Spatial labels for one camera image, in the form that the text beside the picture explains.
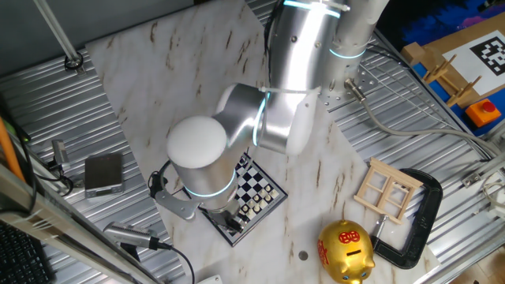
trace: hole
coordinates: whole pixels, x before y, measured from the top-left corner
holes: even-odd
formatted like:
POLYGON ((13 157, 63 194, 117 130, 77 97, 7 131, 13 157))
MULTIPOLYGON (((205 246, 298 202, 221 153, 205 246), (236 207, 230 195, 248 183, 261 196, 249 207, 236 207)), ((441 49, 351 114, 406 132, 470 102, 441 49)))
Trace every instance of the hole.
POLYGON ((386 183, 386 180, 387 180, 386 176, 374 171, 372 178, 370 178, 370 180, 368 181, 368 184, 375 186, 378 189, 382 189, 384 184, 386 183))
POLYGON ((406 193, 404 191, 400 190, 396 186, 393 186, 393 189, 389 193, 388 199, 401 206, 403 199, 405 199, 405 197, 406 193))
POLYGON ((386 201, 386 203, 384 205, 384 210, 389 215, 392 215, 394 217, 398 216, 398 214, 400 213, 400 208, 398 208, 397 206, 395 206, 393 203, 391 203, 389 201, 386 201))
POLYGON ((363 195, 363 199, 366 200, 370 204, 377 205, 379 203, 379 199, 382 193, 376 191, 373 188, 367 188, 365 194, 363 195))
POLYGON ((348 252, 348 253, 347 253, 347 256, 353 256, 353 255, 358 254, 358 253, 360 253, 360 252, 361 252, 361 250, 360 250, 360 249, 358 249, 357 251, 348 252))
POLYGON ((306 251, 301 251, 301 252, 298 253, 298 258, 300 260, 305 261, 305 260, 307 260, 309 258, 309 254, 306 251))

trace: white cap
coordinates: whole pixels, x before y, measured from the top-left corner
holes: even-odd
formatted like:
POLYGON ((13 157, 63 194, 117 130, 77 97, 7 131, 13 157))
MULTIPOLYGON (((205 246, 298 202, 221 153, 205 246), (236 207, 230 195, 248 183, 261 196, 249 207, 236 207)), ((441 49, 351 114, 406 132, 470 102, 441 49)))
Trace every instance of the white cap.
POLYGON ((193 116, 177 123, 168 136, 169 159, 189 169, 213 163, 226 147, 226 131, 214 118, 193 116))

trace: gold piggy bank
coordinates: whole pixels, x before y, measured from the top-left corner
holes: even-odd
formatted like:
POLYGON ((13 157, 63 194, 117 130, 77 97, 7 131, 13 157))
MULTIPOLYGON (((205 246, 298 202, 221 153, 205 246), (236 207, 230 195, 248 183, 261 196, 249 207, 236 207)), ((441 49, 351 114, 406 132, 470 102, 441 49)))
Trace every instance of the gold piggy bank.
POLYGON ((361 284, 376 266, 368 233, 352 221, 326 226, 319 235, 317 251, 324 269, 338 283, 361 284))

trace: orange object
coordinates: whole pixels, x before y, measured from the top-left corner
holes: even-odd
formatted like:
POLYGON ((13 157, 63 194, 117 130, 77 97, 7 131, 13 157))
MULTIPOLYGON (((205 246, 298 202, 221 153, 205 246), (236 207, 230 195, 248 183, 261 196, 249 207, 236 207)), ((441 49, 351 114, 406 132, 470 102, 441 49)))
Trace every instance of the orange object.
POLYGON ((16 152, 14 151, 12 141, 10 140, 9 134, 7 133, 6 125, 3 123, 3 120, 1 118, 0 118, 0 144, 2 145, 4 154, 6 155, 10 171, 16 174, 16 176, 19 179, 26 182, 23 177, 23 172, 21 172, 21 168, 19 167, 19 163, 17 162, 16 152))
POLYGON ((465 113, 477 127, 487 125, 502 115, 489 99, 483 99, 478 103, 468 106, 465 113))

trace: gray device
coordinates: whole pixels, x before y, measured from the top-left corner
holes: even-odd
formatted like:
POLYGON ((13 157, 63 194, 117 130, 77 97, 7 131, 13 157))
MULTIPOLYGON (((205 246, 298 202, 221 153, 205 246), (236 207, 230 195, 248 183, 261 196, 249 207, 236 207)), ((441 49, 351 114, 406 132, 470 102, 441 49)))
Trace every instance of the gray device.
POLYGON ((125 191, 122 154, 107 154, 84 161, 84 192, 86 198, 121 194, 125 191))
POLYGON ((52 140, 51 143, 53 144, 55 165, 61 167, 61 170, 63 171, 70 170, 70 160, 69 156, 66 154, 66 148, 63 140, 52 140))
POLYGON ((103 232, 114 241, 142 248, 149 248, 152 237, 158 235, 154 230, 144 229, 121 222, 110 223, 103 229, 103 232))

